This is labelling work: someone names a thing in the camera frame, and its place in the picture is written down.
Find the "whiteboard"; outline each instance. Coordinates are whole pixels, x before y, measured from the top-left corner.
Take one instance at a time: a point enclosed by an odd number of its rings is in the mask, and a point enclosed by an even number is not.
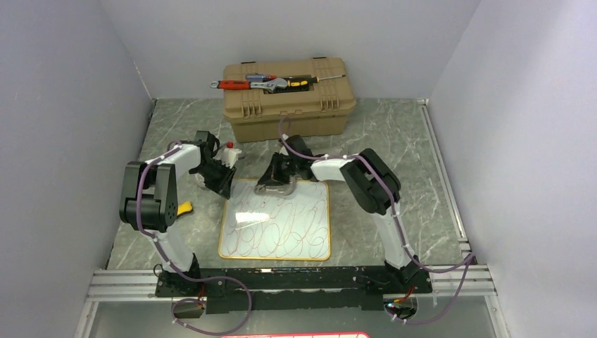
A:
[[[324,182],[298,181],[288,196],[258,196],[257,180],[232,181],[224,208],[223,258],[325,261],[331,253]]]

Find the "wall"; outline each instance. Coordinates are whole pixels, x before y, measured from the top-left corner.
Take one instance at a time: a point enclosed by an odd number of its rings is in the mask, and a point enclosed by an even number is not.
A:
[[[2,1],[2,337],[72,337],[151,108],[95,0]]]
[[[513,337],[597,330],[597,4],[483,0],[430,100]]]
[[[479,0],[101,0],[154,98],[221,97],[226,65],[339,56],[359,97],[429,97]]]

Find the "tan toolbox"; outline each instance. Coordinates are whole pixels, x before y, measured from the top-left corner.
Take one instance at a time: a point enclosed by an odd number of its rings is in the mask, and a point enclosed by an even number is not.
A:
[[[250,62],[229,65],[224,80],[245,80],[252,73],[278,77],[327,77],[346,74],[341,58],[313,58],[290,62]],[[301,136],[341,134],[356,100],[348,76],[303,87],[300,92],[277,89],[225,90],[224,116],[237,142],[277,139],[281,118],[291,119],[291,133]]]

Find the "gray wall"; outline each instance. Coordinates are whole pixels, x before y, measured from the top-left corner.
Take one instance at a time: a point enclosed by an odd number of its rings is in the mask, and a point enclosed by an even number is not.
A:
[[[2,1],[2,337],[72,337],[151,108],[95,0]]]
[[[483,0],[431,114],[513,337],[597,330],[597,4]]]
[[[359,97],[429,97],[479,0],[101,0],[152,97],[221,97],[226,65],[339,56]]]

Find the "screwdriver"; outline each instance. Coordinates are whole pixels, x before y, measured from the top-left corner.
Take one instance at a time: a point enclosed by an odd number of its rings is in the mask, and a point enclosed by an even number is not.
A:
[[[254,81],[269,81],[275,79],[276,75],[269,75],[269,74],[247,74],[245,75],[245,79],[250,82]]]
[[[321,77],[321,78],[314,76],[314,77],[285,77],[284,79],[286,81],[288,81],[288,87],[300,87],[300,86],[310,85],[312,83],[318,83],[319,81],[323,81],[323,80],[337,79],[339,77],[345,77],[345,76],[346,76],[346,74]]]

